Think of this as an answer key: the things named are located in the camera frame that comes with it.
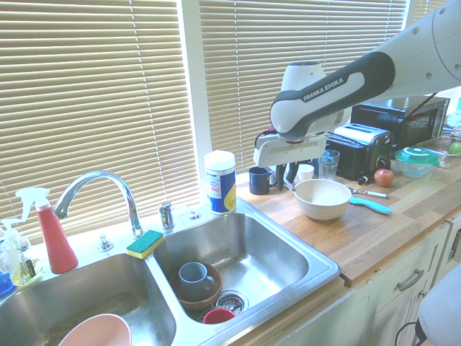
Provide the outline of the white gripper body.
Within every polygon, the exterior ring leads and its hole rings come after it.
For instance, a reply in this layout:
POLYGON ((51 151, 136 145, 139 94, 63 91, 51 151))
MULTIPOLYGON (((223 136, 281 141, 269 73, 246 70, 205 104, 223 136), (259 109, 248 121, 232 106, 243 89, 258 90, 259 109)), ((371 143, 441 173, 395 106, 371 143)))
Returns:
POLYGON ((261 136, 256 140, 253 160, 258 167, 277 166, 319 158, 325 149, 325 136, 304 137, 302 141, 288 141, 282 136, 261 136))

